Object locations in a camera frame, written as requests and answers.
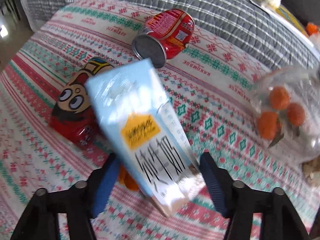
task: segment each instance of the gray plaid sofa cover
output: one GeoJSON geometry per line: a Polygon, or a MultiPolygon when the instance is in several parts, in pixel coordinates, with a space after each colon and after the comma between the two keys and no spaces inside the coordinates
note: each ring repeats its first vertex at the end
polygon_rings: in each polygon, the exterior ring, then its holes
{"type": "MultiPolygon", "coordinates": [[[[31,16],[47,21],[75,0],[24,0],[31,16]]],[[[122,0],[163,11],[180,8],[196,24],[258,59],[270,69],[285,65],[314,67],[319,60],[281,23],[249,0],[122,0]]]]}

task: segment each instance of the silver screw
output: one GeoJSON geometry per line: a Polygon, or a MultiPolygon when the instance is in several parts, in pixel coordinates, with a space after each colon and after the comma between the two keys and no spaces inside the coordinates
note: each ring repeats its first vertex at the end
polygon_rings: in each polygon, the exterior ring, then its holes
{"type": "Polygon", "coordinates": [[[279,196],[282,196],[282,195],[284,195],[284,190],[282,188],[280,188],[280,187],[276,187],[275,188],[275,193],[277,195],[279,195],[279,196]]]}
{"type": "Polygon", "coordinates": [[[37,196],[43,196],[47,193],[47,190],[45,188],[40,188],[36,191],[37,196]]]}
{"type": "Polygon", "coordinates": [[[84,181],[84,180],[81,180],[81,181],[78,181],[76,184],[75,184],[76,188],[84,188],[87,186],[87,182],[84,181]]]}
{"type": "Polygon", "coordinates": [[[237,188],[243,188],[244,187],[244,183],[242,181],[239,181],[239,180],[235,180],[232,185],[234,187],[237,187],[237,188]]]}

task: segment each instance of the can with cartoon face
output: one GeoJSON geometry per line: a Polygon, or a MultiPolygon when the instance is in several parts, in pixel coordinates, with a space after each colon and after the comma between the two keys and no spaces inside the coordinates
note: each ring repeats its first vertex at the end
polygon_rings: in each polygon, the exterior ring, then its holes
{"type": "Polygon", "coordinates": [[[139,59],[150,58],[155,68],[165,65],[186,48],[193,34],[192,17],[180,9],[171,9],[147,20],[132,41],[139,59]]]}
{"type": "Polygon", "coordinates": [[[65,85],[53,108],[49,126],[78,147],[87,148],[99,131],[84,84],[88,78],[113,67],[103,58],[91,58],[65,85]]]}

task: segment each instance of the tablecloth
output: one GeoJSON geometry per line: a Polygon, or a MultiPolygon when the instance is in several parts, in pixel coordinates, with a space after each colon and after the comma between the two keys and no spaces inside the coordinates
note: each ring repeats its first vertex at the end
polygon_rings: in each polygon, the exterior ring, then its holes
{"type": "MultiPolygon", "coordinates": [[[[68,79],[93,56],[116,65],[138,59],[131,41],[157,12],[117,0],[79,0],[58,11],[34,34],[0,75],[0,232],[9,239],[39,187],[64,190],[102,166],[112,151],[103,138],[86,151],[48,128],[52,108],[68,79]]],[[[252,86],[268,72],[234,45],[199,27],[187,49],[158,70],[197,155],[209,150],[218,166],[252,188],[282,187],[309,230],[319,207],[297,167],[262,148],[250,107],[252,86]]],[[[282,143],[283,152],[294,152],[282,143]]],[[[68,239],[60,215],[61,239],[68,239]]],[[[254,216],[252,238],[259,238],[254,216]]],[[[215,212],[206,189],[172,218],[141,193],[117,183],[105,211],[92,220],[97,239],[223,239],[228,220],[215,212]]]]}

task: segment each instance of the floor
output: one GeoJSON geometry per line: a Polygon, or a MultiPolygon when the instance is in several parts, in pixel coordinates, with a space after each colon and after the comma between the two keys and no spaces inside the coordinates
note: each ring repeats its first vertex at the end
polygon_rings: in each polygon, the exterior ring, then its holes
{"type": "Polygon", "coordinates": [[[4,16],[0,12],[0,27],[2,25],[5,26],[0,33],[0,72],[21,46],[33,35],[33,31],[24,17],[18,21],[14,14],[9,13],[6,9],[3,11],[4,16]]]}

